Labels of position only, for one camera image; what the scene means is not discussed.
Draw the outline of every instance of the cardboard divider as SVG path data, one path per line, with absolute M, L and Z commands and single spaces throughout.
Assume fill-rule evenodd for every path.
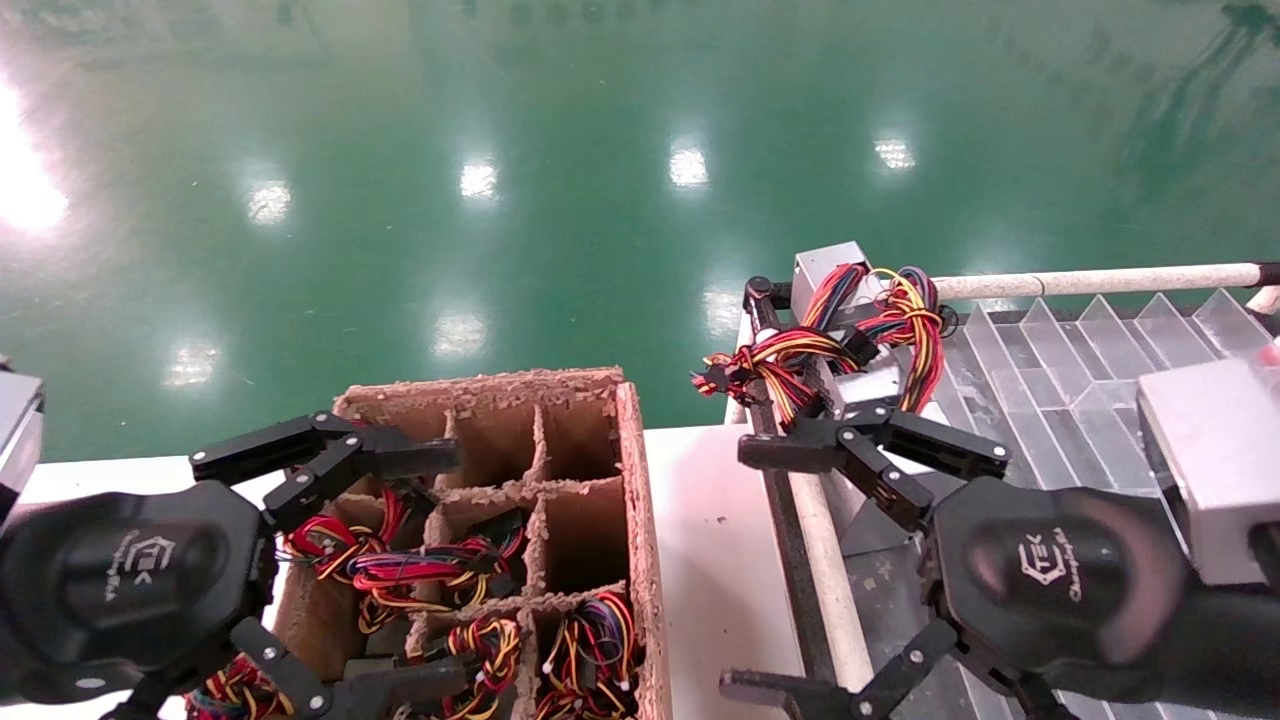
M 347 527 L 364 525 L 378 530 L 383 521 L 383 500 L 365 495 L 342 495 L 324 511 Z M 422 537 L 424 519 L 411 515 L 392 542 L 392 547 L 415 546 Z M 342 679 L 343 666 L 365 652 L 366 635 L 357 628 L 360 597 L 351 585 L 337 579 L 316 579 L 310 565 L 289 564 L 280 594 L 274 632 L 321 680 Z M 325 628 L 316 633 L 314 626 Z
M 539 497 L 525 525 L 525 597 L 547 594 L 547 498 Z
M 622 478 L 545 496 L 547 592 L 588 592 L 626 580 L 627 506 Z
M 497 489 L 457 491 L 449 501 L 436 506 L 431 516 L 426 519 L 422 527 L 421 546 L 431 547 L 458 542 L 467 537 L 467 532 L 479 523 L 497 518 L 517 507 L 532 515 L 536 506 L 538 496 L 532 492 L 521 491 L 518 486 L 512 487 L 511 492 Z M 458 610 L 457 612 L 462 614 L 461 616 L 475 616 L 476 612 L 484 611 L 492 603 L 515 605 L 513 601 L 518 600 L 524 594 L 525 587 L 527 587 L 529 546 L 535 543 L 530 541 L 526 541 L 526 543 L 521 555 L 521 561 L 526 565 L 521 591 L 507 598 L 490 600 L 477 607 Z M 452 598 L 447 598 L 444 592 L 442 583 L 421 583 L 413 588 L 413 597 L 425 602 L 449 605 Z
M 621 471 L 617 405 L 612 395 L 544 405 L 547 479 L 599 480 Z
M 516 676 L 516 706 L 511 714 L 515 719 L 531 719 L 538 711 L 538 678 L 541 674 L 541 659 L 538 651 L 538 629 L 534 611 L 522 607 L 517 615 L 520 629 L 525 633 L 525 647 L 520 659 L 520 675 Z
M 338 398 L 333 411 L 348 420 L 396 425 L 417 442 L 444 437 L 444 411 L 451 407 L 448 404 L 397 393 L 393 388 L 394 386 L 358 388 L 367 392 L 348 391 Z
M 462 454 L 462 468 L 457 473 L 442 475 L 436 487 L 499 487 L 522 480 L 534 468 L 536 414 L 532 404 L 485 410 L 457 409 L 453 428 L 456 434 L 452 437 L 467 451 Z

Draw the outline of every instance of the wire harness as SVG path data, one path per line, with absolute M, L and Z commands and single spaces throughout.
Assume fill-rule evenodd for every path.
M 472 607 L 520 589 L 525 546 L 525 514 L 516 509 L 471 529 L 454 544 L 392 551 L 389 546 L 410 515 L 392 491 L 378 532 L 347 527 L 330 515 L 316 515 L 284 541 L 292 560 L 310 564 L 320 579 L 333 578 L 362 594 L 358 626 L 371 634 L 403 611 L 445 612 Z M 413 597 L 421 583 L 440 583 L 452 605 Z
M 236 656 L 195 691 L 187 693 L 187 720 L 264 720 L 293 715 L 293 703 L 244 655 Z
M 564 614 L 541 671 L 536 720 L 621 720 L 636 712 L 643 662 L 625 598 L 599 593 Z
M 471 688 L 439 703 L 413 706 L 416 715 L 439 720 L 489 720 L 499 705 L 502 694 L 516 682 L 522 647 L 520 626 L 506 618 L 485 618 L 449 630 L 410 661 L 434 661 L 448 656 L 467 655 L 476 675 Z
M 868 275 L 884 277 L 888 290 L 873 301 L 877 314 L 838 328 L 844 337 L 837 341 L 828 333 L 840 325 L 838 310 Z M 776 404 L 782 428 L 790 430 L 797 418 L 823 411 L 818 391 L 803 382 L 812 360 L 827 361 L 836 374 L 856 373 L 879 355 L 881 345 L 909 346 L 913 359 L 900 406 L 919 413 L 942 375 L 942 338 L 955 325 L 954 319 L 950 323 L 945 319 L 948 314 L 954 318 L 955 311 L 938 304 L 937 287 L 919 268 L 893 272 L 845 263 L 823 278 L 797 327 L 760 333 L 765 337 L 732 355 L 717 352 L 704 357 L 707 369 L 691 373 L 692 384 L 704 396 L 723 392 L 737 404 L 751 406 L 767 400 L 749 389 L 753 380 L 760 379 Z

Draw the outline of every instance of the cardboard compartment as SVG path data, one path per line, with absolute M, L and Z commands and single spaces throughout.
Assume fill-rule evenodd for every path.
M 612 589 L 613 592 L 618 592 L 622 596 L 627 594 L 625 587 L 609 588 L 609 589 Z M 534 638 L 536 639 L 536 643 L 529 642 L 529 644 L 536 647 L 538 650 L 538 664 L 535 667 L 536 683 L 532 697 L 532 703 L 534 703 L 532 707 L 535 714 L 538 710 L 539 701 L 541 701 L 543 696 L 550 689 L 550 683 L 547 679 L 547 674 L 543 671 L 543 665 L 550 656 L 552 646 L 556 642 L 556 634 L 559 632 L 561 620 L 563 620 L 566 612 L 577 607 L 577 605 L 586 597 L 589 597 L 589 594 L 579 594 L 575 596 L 573 598 L 561 597 L 556 598 L 552 602 L 548 602 L 541 607 L 536 607 L 530 611 L 530 615 L 532 618 Z M 653 697 L 653 688 L 646 687 L 648 683 L 653 682 L 652 674 L 645 671 L 645 656 L 643 653 L 640 659 L 641 659 L 640 665 L 636 669 L 636 687 L 635 687 L 635 696 L 637 702 L 640 701 L 641 697 L 646 700 Z M 644 717 L 644 716 L 645 716 L 644 712 L 636 714 L 636 717 Z
M 548 480 L 599 480 L 620 473 L 612 396 L 543 406 Z
M 485 601 L 480 606 L 461 609 L 457 612 L 462 618 L 474 618 L 481 612 L 493 611 L 494 607 L 515 607 L 518 598 L 525 594 L 525 588 L 530 577 L 529 568 L 540 566 L 540 560 L 530 556 L 530 547 L 535 543 L 530 542 L 529 538 L 529 520 L 534 515 L 534 510 L 538 505 L 538 497 L 531 492 L 521 492 L 520 488 L 513 488 L 513 492 L 499 492 L 499 491 L 458 491 L 454 492 L 452 498 L 443 502 L 431 512 L 428 518 L 421 537 L 421 546 L 431 547 L 438 544 L 451 544 L 466 538 L 476 525 L 492 520 L 504 512 L 512 510 L 522 510 L 526 512 L 526 525 L 525 525 L 525 548 L 520 552 L 520 577 L 518 587 L 516 592 L 504 598 L 494 598 Z M 413 591 L 413 597 L 426 602 L 443 602 L 445 605 L 452 603 L 452 597 L 445 597 L 445 591 L 442 583 L 422 583 Z
M 525 479 L 534 466 L 534 425 L 538 410 L 531 404 L 477 411 L 458 410 L 449 437 L 467 448 L 462 468 L 443 475 L 440 488 L 498 487 Z
M 588 592 L 627 579 L 627 506 L 622 478 L 549 495 L 543 505 L 548 593 Z
M 349 525 L 378 529 L 383 521 L 381 498 L 343 495 L 325 509 Z M 392 547 L 407 550 L 422 537 L 424 519 L 410 515 Z M 342 679 L 343 666 L 365 653 L 366 635 L 357 628 L 360 597 L 337 579 L 317 580 L 308 565 L 289 564 L 274 632 L 321 680 Z
M 521 635 L 520 664 L 516 671 L 516 683 L 503 692 L 499 698 L 498 710 L 490 716 L 490 720 L 507 720 L 508 717 L 515 717 L 517 720 L 531 719 L 534 716 L 534 708 L 530 706 L 530 698 L 532 696 L 531 662 L 534 659 L 532 653 L 536 652 L 538 643 L 534 639 L 534 625 L 527 611 L 508 607 L 506 610 L 484 612 L 470 619 L 462 619 L 457 615 L 422 615 L 415 620 L 413 629 L 410 630 L 408 643 L 417 648 L 426 648 L 431 643 L 448 635 L 454 628 L 488 618 L 502 618 L 504 620 L 516 621 L 516 624 L 520 625 Z M 392 715 L 399 716 L 397 712 L 393 712 Z
M 530 634 L 526 673 L 517 676 L 512 717 L 532 720 L 540 682 L 539 644 L 550 643 L 561 614 L 600 589 L 627 593 L 640 644 L 636 720 L 671 720 L 669 679 L 662 614 L 653 501 L 644 456 L 644 428 L 634 386 L 617 368 L 530 370 L 380 387 L 352 387 L 334 413 L 396 424 L 410 437 L 457 438 L 463 468 L 434 480 L 439 505 L 403 547 L 463 537 L 477 521 L 513 507 L 531 510 L 524 551 L 526 582 L 520 594 L 439 614 L 410 612 L 407 646 L 488 614 L 516 616 Z M 375 493 L 376 479 L 361 488 Z M 344 497 L 333 511 L 361 519 L 379 500 Z M 440 585 L 424 583 L 415 596 L 440 601 Z M 326 680 L 342 675 L 362 651 L 356 630 L 357 597 L 340 583 L 316 583 L 308 568 L 292 568 L 280 601 L 276 632 Z

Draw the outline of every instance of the white tabletop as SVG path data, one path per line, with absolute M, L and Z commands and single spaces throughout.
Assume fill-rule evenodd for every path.
M 744 425 L 645 432 L 676 720 L 782 720 L 780 710 L 724 701 L 727 667 L 803 674 L 782 561 L 760 474 L 736 461 Z M 237 487 L 261 505 L 279 473 Z M 159 495 L 191 484 L 187 459 L 143 457 L 40 465 L 22 503 L 56 502 L 108 491 Z M 276 578 L 276 597 L 284 573 Z M 264 614 L 271 625 L 275 609 Z M 0 720 L 96 720 L 123 700 L 115 693 L 69 706 L 12 706 Z M 180 698 L 161 710 L 183 720 Z

